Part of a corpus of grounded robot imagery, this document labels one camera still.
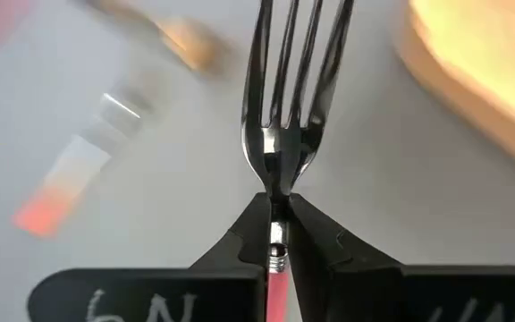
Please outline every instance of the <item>gold object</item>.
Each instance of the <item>gold object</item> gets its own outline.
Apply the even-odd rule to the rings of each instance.
[[[116,22],[155,32],[157,37],[194,71],[208,69],[217,56],[217,39],[194,21],[155,21],[122,0],[89,0],[89,3]]]

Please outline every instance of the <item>cutting board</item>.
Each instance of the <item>cutting board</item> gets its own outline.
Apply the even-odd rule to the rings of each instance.
[[[404,14],[408,69],[515,156],[515,0],[410,0]]]

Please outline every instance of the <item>metal tool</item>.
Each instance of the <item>metal tool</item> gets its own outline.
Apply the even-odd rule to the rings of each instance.
[[[299,7],[299,0],[291,2],[275,77],[269,122],[262,126],[272,4],[272,0],[263,0],[257,18],[243,99],[241,139],[244,154],[266,187],[266,192],[274,203],[283,203],[291,193],[293,184],[313,161],[321,143],[341,64],[353,0],[342,1],[336,14],[308,121],[303,128],[300,126],[301,106],[323,0],[316,0],[313,6],[291,100],[289,120],[282,124],[283,93]]]
[[[289,266],[287,222],[273,222],[270,230],[269,273],[283,273]]]

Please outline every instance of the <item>fork tine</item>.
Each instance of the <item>fork tine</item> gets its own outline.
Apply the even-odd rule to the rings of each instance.
[[[291,58],[291,45],[293,44],[293,31],[295,31],[295,21],[300,0],[291,1],[290,12],[285,25],[283,34],[282,50],[279,54],[277,74],[275,75],[274,94],[272,97],[272,108],[269,111],[269,126],[280,128],[282,123],[283,92],[285,91],[285,81],[287,79],[287,68]]]
[[[339,10],[333,23],[333,30],[329,38],[329,44],[325,51],[325,57],[319,72],[319,78],[313,100],[311,103],[311,111],[309,112],[308,127],[316,126],[322,131],[325,127],[327,115],[331,107],[333,93],[335,91],[335,83],[345,42],[347,40],[347,30],[349,29],[350,16],[353,9],[353,0],[342,0]]]
[[[241,111],[242,124],[245,122],[250,122],[253,126],[260,126],[261,124],[271,20],[272,0],[262,0],[249,54],[248,73]]]
[[[317,26],[319,25],[319,16],[321,15],[321,7],[323,0],[316,0],[313,4],[311,17],[309,18],[308,33],[305,37],[303,45],[303,54],[301,55],[300,66],[295,80],[295,89],[293,90],[293,98],[290,107],[290,123],[299,124],[301,117],[301,105],[303,104],[303,94],[308,82],[309,66],[313,48],[315,46],[315,38],[317,35]]]

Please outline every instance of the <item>white table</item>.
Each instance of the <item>white table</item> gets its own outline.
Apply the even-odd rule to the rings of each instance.
[[[277,1],[278,30],[286,3]],[[302,1],[303,26],[310,3]],[[337,0],[327,3],[323,46]],[[164,116],[89,187],[53,239],[18,230],[13,213],[121,77],[131,44],[54,0],[38,1],[0,46],[0,321],[27,321],[30,289],[57,270],[187,267],[262,190],[240,144],[258,0],[144,5],[208,24],[232,46],[232,72],[206,82],[162,63]],[[324,142],[295,191],[406,263],[515,264],[515,161],[409,76],[391,44],[398,13],[393,0],[358,0]],[[281,32],[273,41],[275,61]],[[300,320],[294,299],[288,320]]]

